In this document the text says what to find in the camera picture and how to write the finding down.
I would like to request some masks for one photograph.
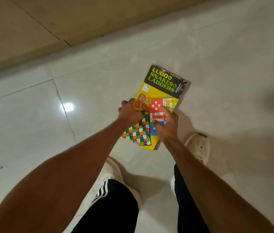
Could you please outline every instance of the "left hand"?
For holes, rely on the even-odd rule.
[[[134,98],[122,101],[122,107],[119,108],[118,120],[124,122],[127,128],[136,125],[142,119],[141,111],[135,111],[134,102]]]

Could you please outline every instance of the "white tiled floor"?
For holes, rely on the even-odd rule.
[[[113,121],[151,63],[193,83],[178,108],[179,138],[209,134],[209,167],[274,223],[274,0],[213,0],[0,72],[0,201]],[[120,139],[111,156],[143,197],[136,232],[176,232],[164,145],[148,152]]]

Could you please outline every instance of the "shoe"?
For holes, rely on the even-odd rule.
[[[109,157],[107,158],[104,166],[102,167],[102,170],[100,171],[100,174],[98,175],[97,180],[95,181],[95,183],[93,185],[93,189],[96,194],[96,197],[94,198],[93,203],[95,202],[95,199],[99,196],[99,194],[104,191],[103,187],[104,187],[105,181],[107,181],[108,179],[116,180],[116,181],[122,183],[123,185],[125,185],[130,190],[130,192],[133,194],[133,196],[135,197],[135,199],[138,203],[138,207],[140,209],[141,204],[142,204],[140,194],[134,188],[127,186],[125,184],[123,177],[122,177],[122,172],[121,172],[119,166]]]
[[[204,165],[207,164],[210,156],[210,142],[209,138],[203,133],[194,133],[186,142],[185,147]],[[171,178],[170,189],[174,196],[175,193],[175,176]]]

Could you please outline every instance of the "right hand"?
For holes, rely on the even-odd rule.
[[[170,111],[164,106],[161,108],[166,114],[167,123],[165,125],[161,125],[157,120],[152,120],[159,139],[162,140],[162,142],[178,139],[178,115],[175,112],[170,113]]]

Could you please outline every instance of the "forearm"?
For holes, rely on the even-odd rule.
[[[206,225],[216,232],[274,232],[274,226],[179,140],[164,142]]]
[[[0,232],[61,233],[125,129],[116,120],[29,173],[0,204]]]

